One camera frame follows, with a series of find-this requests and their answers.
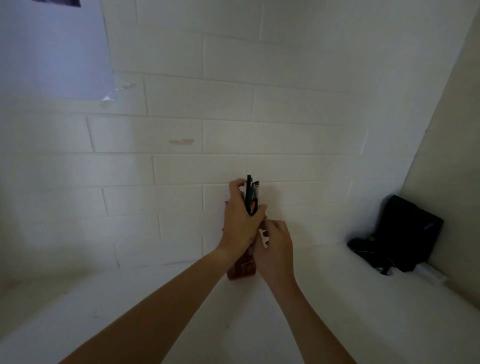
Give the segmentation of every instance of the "bundle of pens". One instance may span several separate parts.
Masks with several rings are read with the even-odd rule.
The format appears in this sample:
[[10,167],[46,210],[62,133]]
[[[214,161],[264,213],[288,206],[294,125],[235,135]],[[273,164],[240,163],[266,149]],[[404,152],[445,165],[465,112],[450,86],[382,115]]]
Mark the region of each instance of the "bundle of pens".
[[[253,182],[251,175],[248,175],[245,184],[245,208],[250,216],[255,215],[258,210],[258,189],[260,183]],[[254,276],[257,272],[257,265],[253,258],[253,246],[250,245],[247,251],[227,271],[229,280],[241,279]]]

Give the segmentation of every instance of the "beige wall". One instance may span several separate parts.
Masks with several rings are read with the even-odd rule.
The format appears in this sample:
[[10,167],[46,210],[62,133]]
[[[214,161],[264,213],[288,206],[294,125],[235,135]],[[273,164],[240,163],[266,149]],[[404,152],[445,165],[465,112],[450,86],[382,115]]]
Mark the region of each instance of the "beige wall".
[[430,263],[480,305],[480,16],[415,157],[401,195],[442,217]]

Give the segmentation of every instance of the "black object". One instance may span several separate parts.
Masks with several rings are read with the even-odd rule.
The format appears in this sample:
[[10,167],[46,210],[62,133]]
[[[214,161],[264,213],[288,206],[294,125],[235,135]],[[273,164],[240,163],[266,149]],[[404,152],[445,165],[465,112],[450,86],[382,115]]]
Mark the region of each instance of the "black object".
[[391,267],[413,271],[432,253],[444,221],[398,196],[388,199],[377,230],[347,243],[351,251],[387,275]]

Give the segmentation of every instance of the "wall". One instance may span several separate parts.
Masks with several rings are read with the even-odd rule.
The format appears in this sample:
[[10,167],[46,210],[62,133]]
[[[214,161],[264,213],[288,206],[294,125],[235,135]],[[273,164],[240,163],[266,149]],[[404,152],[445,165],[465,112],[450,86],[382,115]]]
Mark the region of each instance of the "wall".
[[420,146],[402,195],[445,219],[430,263],[480,306],[480,16]]
[[0,99],[9,273],[194,261],[247,173],[297,246],[369,230],[478,4],[104,1],[116,101]]
[[[23,283],[0,300],[0,361],[58,363],[186,266]],[[357,363],[479,362],[480,313],[445,287],[412,273],[382,276],[343,244],[297,250],[295,267],[307,298]],[[38,302],[45,306],[39,309]],[[258,275],[221,280],[165,359],[301,362],[287,321]]]

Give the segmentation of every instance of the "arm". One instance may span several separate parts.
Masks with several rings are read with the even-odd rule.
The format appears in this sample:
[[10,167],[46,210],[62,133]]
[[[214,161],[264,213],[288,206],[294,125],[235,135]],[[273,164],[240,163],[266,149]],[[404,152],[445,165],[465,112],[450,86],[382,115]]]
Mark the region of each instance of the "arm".
[[255,240],[257,269],[283,311],[306,364],[354,364],[342,344],[323,323],[297,285],[293,272],[293,244],[283,221],[264,222],[270,241]]
[[230,183],[222,240],[193,266],[141,301],[65,358],[61,364],[160,363],[225,272],[252,243],[266,206],[250,217]]

